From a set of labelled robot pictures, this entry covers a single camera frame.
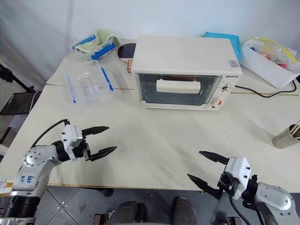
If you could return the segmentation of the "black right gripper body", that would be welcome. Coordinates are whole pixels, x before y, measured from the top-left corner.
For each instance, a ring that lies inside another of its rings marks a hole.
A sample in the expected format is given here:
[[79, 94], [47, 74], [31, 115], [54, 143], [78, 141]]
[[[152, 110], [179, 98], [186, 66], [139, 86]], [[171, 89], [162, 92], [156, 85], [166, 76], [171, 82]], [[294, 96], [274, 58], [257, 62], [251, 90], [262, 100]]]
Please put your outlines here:
[[239, 183], [237, 178], [234, 178], [229, 172], [223, 171], [217, 186], [230, 196], [235, 196]]

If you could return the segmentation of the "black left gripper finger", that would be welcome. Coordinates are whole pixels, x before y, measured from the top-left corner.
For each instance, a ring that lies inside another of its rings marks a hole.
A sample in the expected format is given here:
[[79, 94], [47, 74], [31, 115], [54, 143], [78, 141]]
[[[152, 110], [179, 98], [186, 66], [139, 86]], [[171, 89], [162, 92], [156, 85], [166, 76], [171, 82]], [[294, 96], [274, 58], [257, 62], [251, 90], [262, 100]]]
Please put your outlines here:
[[107, 127], [107, 126], [97, 126], [97, 127], [86, 128], [86, 129], [82, 130], [82, 136], [100, 134], [108, 129], [109, 129], [109, 127]]
[[109, 155], [110, 153], [112, 153], [113, 151], [115, 151], [116, 149], [117, 149], [117, 146], [113, 146], [113, 147], [107, 147], [105, 149], [99, 150], [98, 153], [90, 155], [90, 161], [96, 161], [101, 158], [104, 158], [107, 155]]

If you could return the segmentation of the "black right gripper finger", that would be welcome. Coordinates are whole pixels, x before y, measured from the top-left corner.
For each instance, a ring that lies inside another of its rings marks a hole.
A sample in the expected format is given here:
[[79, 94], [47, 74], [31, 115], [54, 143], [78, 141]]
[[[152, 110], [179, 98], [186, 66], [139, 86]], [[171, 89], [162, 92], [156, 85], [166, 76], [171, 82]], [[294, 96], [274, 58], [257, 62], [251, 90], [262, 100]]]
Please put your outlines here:
[[215, 152], [199, 151], [199, 154], [203, 155], [204, 157], [213, 162], [220, 162], [224, 165], [228, 164], [229, 162], [229, 158], [223, 157]]
[[213, 188], [208, 185], [207, 182], [203, 181], [202, 179], [193, 176], [191, 174], [187, 174], [187, 176], [204, 192], [212, 195], [214, 198], [220, 200], [222, 196], [222, 189], [220, 188]]

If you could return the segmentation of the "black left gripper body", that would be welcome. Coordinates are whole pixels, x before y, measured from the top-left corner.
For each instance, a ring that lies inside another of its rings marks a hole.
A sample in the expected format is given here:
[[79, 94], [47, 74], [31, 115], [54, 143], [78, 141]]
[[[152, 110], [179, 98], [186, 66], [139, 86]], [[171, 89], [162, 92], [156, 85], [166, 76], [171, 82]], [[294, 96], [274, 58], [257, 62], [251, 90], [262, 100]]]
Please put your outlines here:
[[76, 158], [84, 158], [86, 161], [90, 161], [90, 147], [89, 144], [86, 142], [85, 136], [83, 136], [79, 145], [72, 149], [72, 152]]

